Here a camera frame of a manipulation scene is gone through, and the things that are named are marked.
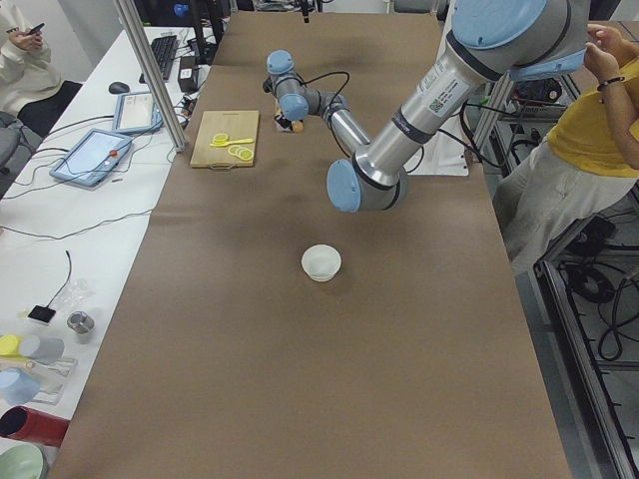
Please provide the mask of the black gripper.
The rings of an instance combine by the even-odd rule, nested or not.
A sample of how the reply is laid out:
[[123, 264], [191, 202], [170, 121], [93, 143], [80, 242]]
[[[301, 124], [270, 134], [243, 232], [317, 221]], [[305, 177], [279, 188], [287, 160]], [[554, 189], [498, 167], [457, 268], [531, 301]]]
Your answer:
[[291, 121], [285, 116], [278, 100], [275, 100], [274, 120], [279, 130], [290, 130], [292, 128]]

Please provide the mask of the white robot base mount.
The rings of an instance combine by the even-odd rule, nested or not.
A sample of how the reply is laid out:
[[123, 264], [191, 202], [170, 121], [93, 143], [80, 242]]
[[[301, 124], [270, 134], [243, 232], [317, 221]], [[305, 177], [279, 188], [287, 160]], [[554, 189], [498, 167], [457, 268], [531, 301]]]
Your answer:
[[466, 177], [469, 173], [465, 148], [444, 133], [437, 133], [406, 162], [413, 176]]

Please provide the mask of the second robot arm gripper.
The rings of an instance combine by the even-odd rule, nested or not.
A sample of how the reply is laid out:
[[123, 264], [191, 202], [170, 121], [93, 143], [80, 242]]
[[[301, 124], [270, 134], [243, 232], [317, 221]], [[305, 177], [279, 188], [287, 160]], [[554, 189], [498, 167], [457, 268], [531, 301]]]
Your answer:
[[306, 24], [310, 22], [310, 4], [308, 0], [299, 0], [300, 11]]

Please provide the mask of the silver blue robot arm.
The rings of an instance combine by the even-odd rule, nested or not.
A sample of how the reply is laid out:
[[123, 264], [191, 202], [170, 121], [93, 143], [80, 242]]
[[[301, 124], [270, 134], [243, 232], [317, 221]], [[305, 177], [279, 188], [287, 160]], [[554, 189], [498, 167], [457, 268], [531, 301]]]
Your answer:
[[504, 76], [538, 80], [579, 69], [584, 62], [587, 1], [458, 1], [443, 53], [380, 133], [371, 138], [338, 93], [307, 87], [286, 50], [266, 61], [266, 92], [290, 121], [321, 117], [348, 151], [333, 162], [326, 191], [341, 212], [383, 211], [408, 192], [405, 164], [480, 85]]

